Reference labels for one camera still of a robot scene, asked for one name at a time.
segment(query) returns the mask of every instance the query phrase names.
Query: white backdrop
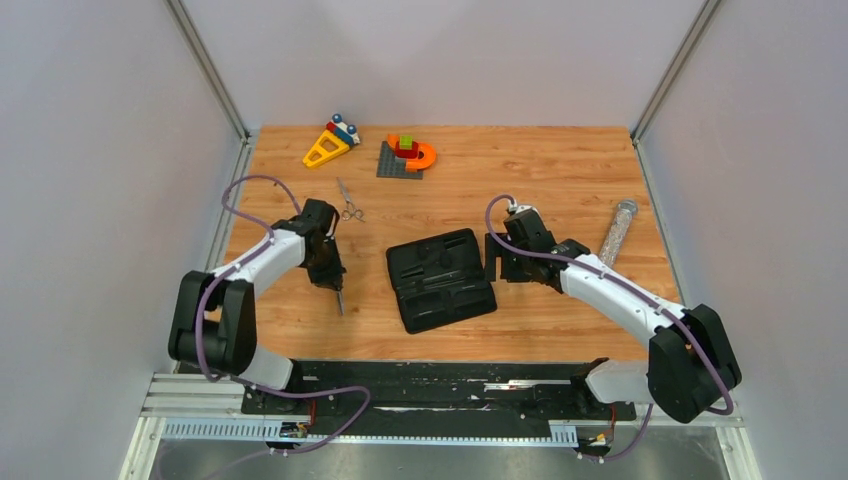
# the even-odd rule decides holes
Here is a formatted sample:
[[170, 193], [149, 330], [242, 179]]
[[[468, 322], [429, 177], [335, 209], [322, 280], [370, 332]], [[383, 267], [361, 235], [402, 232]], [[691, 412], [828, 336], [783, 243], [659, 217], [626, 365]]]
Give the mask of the white backdrop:
[[845, 478], [848, 3], [729, 1], [644, 145], [684, 290], [724, 319], [764, 478]]
[[236, 138], [163, 2], [0, 10], [0, 479], [116, 478]]
[[633, 127], [702, 0], [186, 0], [250, 127]]

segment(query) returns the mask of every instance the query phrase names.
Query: wooden table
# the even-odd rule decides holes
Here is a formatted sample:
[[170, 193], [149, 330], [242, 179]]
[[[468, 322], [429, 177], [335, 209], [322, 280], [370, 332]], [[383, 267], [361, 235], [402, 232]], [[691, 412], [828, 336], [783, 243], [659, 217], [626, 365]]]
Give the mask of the wooden table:
[[[599, 356], [642, 359], [642, 347], [623, 329], [578, 300], [539, 284], [495, 283], [495, 313], [409, 335], [389, 285], [385, 252], [399, 245], [470, 227], [484, 254], [483, 212], [491, 198], [511, 193], [535, 205], [557, 240], [574, 238], [593, 251], [603, 242], [614, 206], [639, 203], [615, 269], [665, 298], [674, 282], [651, 211], [642, 173], [625, 128], [361, 127], [363, 144], [309, 170], [301, 159], [323, 127], [267, 127], [250, 173], [285, 181], [301, 203], [308, 197], [339, 210], [341, 177], [366, 222], [340, 222], [345, 315], [336, 294], [313, 287], [306, 271], [284, 275], [257, 303], [259, 341], [292, 358], [579, 362]], [[388, 133], [411, 134], [433, 145], [436, 164], [423, 180], [377, 178]], [[294, 214], [283, 190], [248, 182], [241, 209], [268, 222]], [[496, 225], [505, 218], [499, 205]], [[261, 239], [238, 219], [227, 261]]]

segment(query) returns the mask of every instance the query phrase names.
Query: black tool case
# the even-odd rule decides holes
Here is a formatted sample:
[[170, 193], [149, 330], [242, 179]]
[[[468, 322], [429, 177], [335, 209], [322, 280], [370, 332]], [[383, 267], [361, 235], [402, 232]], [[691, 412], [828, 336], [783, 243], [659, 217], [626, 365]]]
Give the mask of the black tool case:
[[419, 333], [497, 310], [470, 228], [386, 250], [403, 325]]

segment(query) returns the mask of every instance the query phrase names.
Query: scissors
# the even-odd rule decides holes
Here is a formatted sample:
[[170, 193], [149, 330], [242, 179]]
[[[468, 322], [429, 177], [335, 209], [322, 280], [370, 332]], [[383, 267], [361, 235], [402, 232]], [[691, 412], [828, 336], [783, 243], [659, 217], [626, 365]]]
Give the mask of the scissors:
[[356, 208], [356, 205], [353, 204], [353, 200], [350, 199], [350, 193], [345, 188], [344, 183], [342, 183], [342, 179], [336, 177], [336, 180], [339, 181], [339, 188], [342, 191], [342, 195], [345, 197], [345, 209], [342, 212], [342, 220], [350, 220], [351, 218], [355, 218], [360, 222], [364, 222], [365, 219], [362, 217], [365, 216], [365, 212]]

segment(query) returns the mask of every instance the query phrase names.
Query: yellow toy block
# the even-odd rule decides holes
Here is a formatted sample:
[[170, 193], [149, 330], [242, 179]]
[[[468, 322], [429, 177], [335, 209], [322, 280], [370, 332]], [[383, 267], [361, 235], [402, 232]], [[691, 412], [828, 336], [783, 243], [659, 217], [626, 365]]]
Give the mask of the yellow toy block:
[[303, 157], [303, 164], [308, 168], [318, 168], [330, 160], [341, 156], [350, 150], [350, 145], [337, 137], [333, 132], [324, 130], [318, 140]]

